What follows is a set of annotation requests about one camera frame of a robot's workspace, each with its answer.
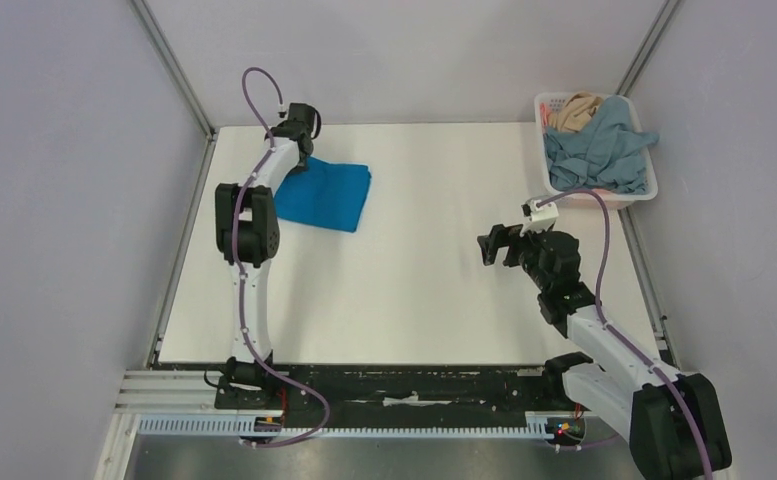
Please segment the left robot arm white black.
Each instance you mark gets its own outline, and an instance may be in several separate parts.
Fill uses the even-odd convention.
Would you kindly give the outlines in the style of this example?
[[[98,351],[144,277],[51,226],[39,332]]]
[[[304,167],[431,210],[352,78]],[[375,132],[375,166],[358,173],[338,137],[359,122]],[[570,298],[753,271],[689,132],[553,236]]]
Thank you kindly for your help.
[[[282,384],[268,371],[269,270],[281,243],[275,193],[288,176],[307,170],[322,119],[305,103],[290,104],[280,118],[267,130],[265,152],[246,180],[215,189],[215,241],[233,275],[236,335],[217,381],[215,407],[221,410],[267,408]]]

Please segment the blue t-shirt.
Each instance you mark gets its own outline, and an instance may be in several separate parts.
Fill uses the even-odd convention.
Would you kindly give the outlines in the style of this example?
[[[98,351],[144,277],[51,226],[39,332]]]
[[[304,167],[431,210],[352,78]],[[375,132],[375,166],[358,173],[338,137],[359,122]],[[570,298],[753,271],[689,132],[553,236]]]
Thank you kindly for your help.
[[[274,194],[280,219],[354,233],[371,185],[367,165],[331,163],[309,157],[308,168],[289,175]]]

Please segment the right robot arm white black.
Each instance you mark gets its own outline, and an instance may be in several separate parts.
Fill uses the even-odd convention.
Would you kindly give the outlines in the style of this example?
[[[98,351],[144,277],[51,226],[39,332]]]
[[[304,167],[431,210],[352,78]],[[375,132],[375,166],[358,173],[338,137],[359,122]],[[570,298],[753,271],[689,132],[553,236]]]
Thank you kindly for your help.
[[[582,281],[579,242],[562,231],[495,225],[477,239],[482,262],[506,251],[539,290],[544,320],[578,351],[544,364],[541,392],[555,408],[573,402],[628,444],[646,479],[694,479],[729,468],[733,454],[712,382],[651,356],[598,307]]]

